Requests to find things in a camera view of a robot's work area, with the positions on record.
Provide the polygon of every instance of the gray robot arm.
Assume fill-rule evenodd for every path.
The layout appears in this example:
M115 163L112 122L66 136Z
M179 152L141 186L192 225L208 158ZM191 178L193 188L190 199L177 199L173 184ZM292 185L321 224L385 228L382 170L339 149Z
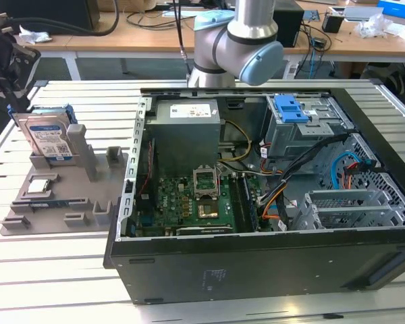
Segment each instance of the gray robot arm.
M195 18L194 69L189 87L251 86L279 69L284 48L276 41L274 0L237 0L236 11L206 11Z

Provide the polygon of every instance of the blue drive bay latch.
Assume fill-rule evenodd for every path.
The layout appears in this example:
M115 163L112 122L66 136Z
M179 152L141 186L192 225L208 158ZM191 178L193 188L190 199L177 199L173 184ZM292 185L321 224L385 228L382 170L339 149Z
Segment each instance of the blue drive bay latch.
M303 114L300 103L290 94L279 94L274 103L284 123L307 123L309 117Z

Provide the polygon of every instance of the green motherboard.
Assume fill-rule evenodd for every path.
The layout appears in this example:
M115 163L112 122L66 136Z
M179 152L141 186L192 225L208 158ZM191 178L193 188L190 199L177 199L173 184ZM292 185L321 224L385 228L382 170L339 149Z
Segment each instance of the green motherboard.
M237 211L237 196L231 184L235 179L221 176L214 182L212 175L198 178L197 190L217 191L217 199L203 196L195 198L193 177L161 178L157 188L157 206L154 215L140 215L138 227L142 236L176 235L176 230L187 227L224 228L225 233L239 232L234 211ZM248 192L245 203L250 205L250 214L256 215L254 202L261 194L259 180L255 177L244 179Z

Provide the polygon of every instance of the floor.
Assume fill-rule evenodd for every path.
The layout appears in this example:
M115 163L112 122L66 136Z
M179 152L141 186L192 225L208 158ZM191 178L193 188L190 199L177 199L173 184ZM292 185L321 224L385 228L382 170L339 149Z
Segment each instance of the floor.
M129 59L128 68L132 73L123 74L118 59L78 59L78 67L84 80L171 80L184 79L185 67L181 59ZM284 66L274 75L281 78ZM331 65L324 62L315 78L331 78ZM307 72L300 72L297 78L308 78ZM34 75L35 80L70 80L65 61L56 58L42 58ZM405 94L400 97L405 103ZM0 98L0 132L9 121L6 104Z

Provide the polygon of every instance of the motherboard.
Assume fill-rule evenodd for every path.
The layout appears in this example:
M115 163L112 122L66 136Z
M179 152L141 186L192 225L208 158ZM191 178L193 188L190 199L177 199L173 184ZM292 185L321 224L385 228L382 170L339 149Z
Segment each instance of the motherboard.
M252 176L213 177L203 170L194 177L160 178L156 208L153 213L139 214L136 233L181 236L253 232L258 226L255 202L260 194L259 180Z

